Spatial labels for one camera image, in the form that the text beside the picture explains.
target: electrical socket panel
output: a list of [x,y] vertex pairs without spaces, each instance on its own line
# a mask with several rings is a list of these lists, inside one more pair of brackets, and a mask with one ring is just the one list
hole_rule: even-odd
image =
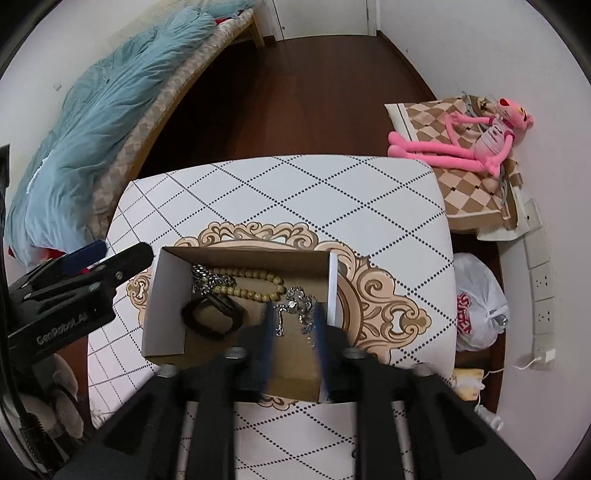
[[554,297],[554,273],[550,262],[532,268],[530,270],[530,277],[534,301]]
[[538,211],[538,205],[534,199],[529,199],[529,201],[525,204],[525,219],[527,220],[527,225],[530,227],[530,232],[534,232],[542,228],[540,212]]
[[[534,335],[534,341],[532,345],[531,354],[534,358],[538,356],[544,356],[544,354],[552,349],[556,348],[556,340],[553,333],[547,333],[545,335]],[[554,367],[554,360],[544,363],[544,360],[539,360],[531,365],[533,370],[550,371]]]
[[525,236],[525,256],[530,270],[550,261],[550,247],[543,228]]
[[554,333],[554,298],[534,303],[534,335]]

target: white plastic bag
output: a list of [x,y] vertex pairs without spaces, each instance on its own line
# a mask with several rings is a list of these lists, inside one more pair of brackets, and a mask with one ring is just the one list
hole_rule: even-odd
[[484,350],[495,343],[509,318],[507,299],[490,269],[472,254],[455,254],[456,350]]

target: pink panther plush toy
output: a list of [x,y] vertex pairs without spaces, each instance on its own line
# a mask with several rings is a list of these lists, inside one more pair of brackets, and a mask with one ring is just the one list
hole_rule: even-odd
[[[439,142],[410,142],[396,132],[390,132],[388,156],[418,158],[432,167],[458,168],[473,172],[488,172],[499,177],[501,163],[509,156],[515,140],[514,129],[527,130],[534,118],[513,100],[502,98],[496,104],[494,116],[472,117],[452,112],[446,117],[447,134],[453,145]],[[457,141],[453,124],[487,124],[488,129],[476,140],[471,149],[463,148]],[[430,152],[443,155],[425,155]]]

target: light switch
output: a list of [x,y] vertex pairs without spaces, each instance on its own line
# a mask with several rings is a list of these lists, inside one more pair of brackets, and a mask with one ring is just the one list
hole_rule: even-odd
[[540,219],[538,205],[534,199],[530,199],[530,201],[525,204],[525,220],[527,220],[527,225],[530,227],[530,232],[542,228],[542,220]]
[[550,247],[543,228],[525,236],[525,254],[527,256],[527,266],[530,270],[550,261]]

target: beige checkered fabric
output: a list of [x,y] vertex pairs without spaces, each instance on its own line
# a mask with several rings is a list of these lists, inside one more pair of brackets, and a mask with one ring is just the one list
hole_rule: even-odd
[[168,110],[175,108],[175,101],[183,93],[183,87],[201,75],[209,61],[251,24],[253,16],[254,11],[248,9],[237,19],[218,25],[213,34],[167,80],[156,100],[127,137],[109,170],[93,186],[93,216],[89,227],[95,237],[106,238],[119,198],[128,182],[133,180],[129,174],[138,160],[138,154],[148,137],[166,118]]
[[[463,98],[446,98],[423,103],[401,104],[408,114],[410,125],[415,130],[419,141],[440,142],[451,144],[445,128],[445,117],[451,112],[467,113]],[[458,143],[470,148],[480,137],[476,125],[455,126]],[[511,178],[515,183],[521,182],[517,163],[505,161],[505,179]],[[504,202],[501,189],[494,194],[488,193],[482,186],[482,177],[475,173],[452,168],[433,168],[439,181],[441,193],[445,200],[446,213],[450,228],[455,231],[471,231],[485,225],[505,225],[515,228],[517,211],[511,212],[512,202]]]

